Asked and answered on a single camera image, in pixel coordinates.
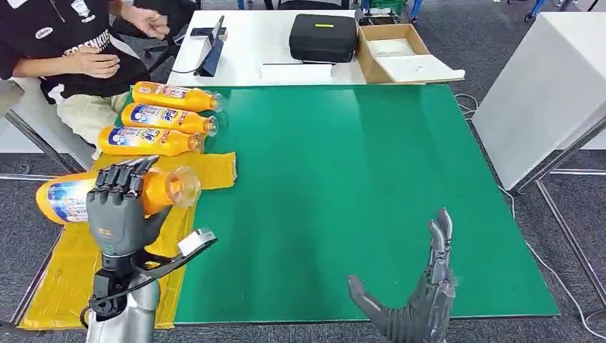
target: black case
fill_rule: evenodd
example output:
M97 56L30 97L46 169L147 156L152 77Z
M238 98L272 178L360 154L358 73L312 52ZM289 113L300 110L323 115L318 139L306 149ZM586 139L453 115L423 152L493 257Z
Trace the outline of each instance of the black case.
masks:
M302 61L349 62L357 43L356 20L348 16L297 14L289 38L292 58Z

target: orange bottle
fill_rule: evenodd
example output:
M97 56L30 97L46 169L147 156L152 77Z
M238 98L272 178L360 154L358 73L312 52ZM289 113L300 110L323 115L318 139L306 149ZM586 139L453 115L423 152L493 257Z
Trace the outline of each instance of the orange bottle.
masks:
M108 126L99 134L99 148L110 155L175 156L202 151L204 135L149 127Z
M220 111L220 94L208 94L201 89L168 86L149 81L139 81L132 89L134 102L165 106L186 111Z
M217 134L217 118L204 118L196 112L183 109L132 103L122 110L122 123L126 126L159 127L173 129L185 134L197 132L214 136Z
M53 222L85 222L86 194L93 188L96 176L95 171L89 171L53 179L38 189L36 203ZM200 189L200 181L189 167L182 166L172 173L152 167L143 178L143 210L151 215L173 204L189 207L198 199Z

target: gray carpet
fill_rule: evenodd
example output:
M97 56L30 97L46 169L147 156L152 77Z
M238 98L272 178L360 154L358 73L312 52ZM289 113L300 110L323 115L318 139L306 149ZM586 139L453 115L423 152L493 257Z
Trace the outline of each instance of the gray carpet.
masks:
M429 50L452 68L467 71L466 80L451 84L455 93L464 92L481 100L501 68L516 49L530 23L523 17L532 1L512 5L490 0L425 0L417 30ZM253 9L262 9L254 0ZM547 2L545 10L553 10ZM205 9L235 9L236 1L204 2ZM151 41L127 39L141 54ZM166 81L172 66L169 60L152 77ZM0 155L0 172L17 172L21 165L31 165L32 174L61 174L50 161L37 155ZM606 151L583 151L567 166L606 168ZM606 281L606 231L601 219L606 200L606 180L599 177L550 176L545 180L568 224L586 249L594 268ZM8 320L27 285L59 233L39 213L34 203L38 184L0 181L0 319ZM599 309L589 280L567 247L555 220L537 188L532 186L516 197L517 223L528 242L562 277L573 295L588 312ZM587 333L577 318L577 312L555 279L540 267L545 281L562 311L558 318L541 319L483 319L453 321L448 342L598 342ZM594 330L606 333L605 323L593 323ZM51 332L36 339L15 336L0 337L0 342L83 342L84 330ZM178 327L158 331L157 342L386 342L370 324L309 324L309 325L214 325Z

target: yellow cloth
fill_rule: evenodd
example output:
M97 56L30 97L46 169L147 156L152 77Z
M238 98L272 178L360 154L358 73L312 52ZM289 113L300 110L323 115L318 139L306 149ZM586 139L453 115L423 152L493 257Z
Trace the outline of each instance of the yellow cloth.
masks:
M95 164L95 169L132 158L136 156L104 154ZM202 189L218 189L234 185L235 159L233 152L223 155L189 152L162 156L155 165L167 171L189 166L198 174ZM177 242L192 230L195 211L195 205L187 209L173 207L158 239L147 247L148 251L175 256L178 253ZM100 266L99 248L89 233L88 224L67 224L19 327L33 330L81 327L80 311L91 296L93 276ZM181 268L159 280L161 296L156 328L173 327L184 273L185 268Z

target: green board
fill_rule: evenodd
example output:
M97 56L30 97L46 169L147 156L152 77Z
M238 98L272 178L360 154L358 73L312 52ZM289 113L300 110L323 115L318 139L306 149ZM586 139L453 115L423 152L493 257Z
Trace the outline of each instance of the green board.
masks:
M235 151L238 179L199 200L194 227L219 241L187 265L175 323L364 319L348 274L401 306L440 207L453 317L558 314L448 86L214 90L207 152Z

